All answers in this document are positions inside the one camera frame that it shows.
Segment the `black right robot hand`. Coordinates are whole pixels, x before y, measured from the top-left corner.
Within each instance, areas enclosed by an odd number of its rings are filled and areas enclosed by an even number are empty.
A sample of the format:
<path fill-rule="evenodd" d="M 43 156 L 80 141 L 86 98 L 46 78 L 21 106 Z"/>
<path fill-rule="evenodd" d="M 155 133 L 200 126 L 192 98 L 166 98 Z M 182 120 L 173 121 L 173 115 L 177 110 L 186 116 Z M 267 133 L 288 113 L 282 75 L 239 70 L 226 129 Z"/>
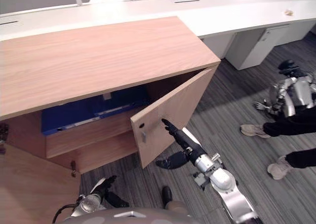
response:
<path fill-rule="evenodd" d="M 173 170 L 180 168 L 189 161 L 195 165 L 196 160 L 200 156 L 206 154 L 206 151 L 186 135 L 184 131 L 178 129 L 167 119 L 163 118 L 162 122 L 165 124 L 165 129 L 174 137 L 176 143 L 180 145 L 183 151 L 177 152 L 164 160 L 157 160 L 155 162 L 156 166 L 167 170 Z"/>

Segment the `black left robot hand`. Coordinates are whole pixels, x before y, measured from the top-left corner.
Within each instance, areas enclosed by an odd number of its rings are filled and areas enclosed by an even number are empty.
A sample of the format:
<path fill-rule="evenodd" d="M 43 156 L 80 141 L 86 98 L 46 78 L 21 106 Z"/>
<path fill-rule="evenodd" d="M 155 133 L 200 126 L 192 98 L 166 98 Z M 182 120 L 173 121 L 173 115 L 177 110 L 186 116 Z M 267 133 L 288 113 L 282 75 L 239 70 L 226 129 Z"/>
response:
<path fill-rule="evenodd" d="M 109 178 L 102 178 L 91 190 L 90 194 L 99 196 L 101 198 L 101 202 L 105 200 L 115 208 L 130 207 L 128 202 L 124 201 L 118 195 L 110 191 L 110 188 L 115 182 L 116 178 L 116 175 L 110 176 Z"/>

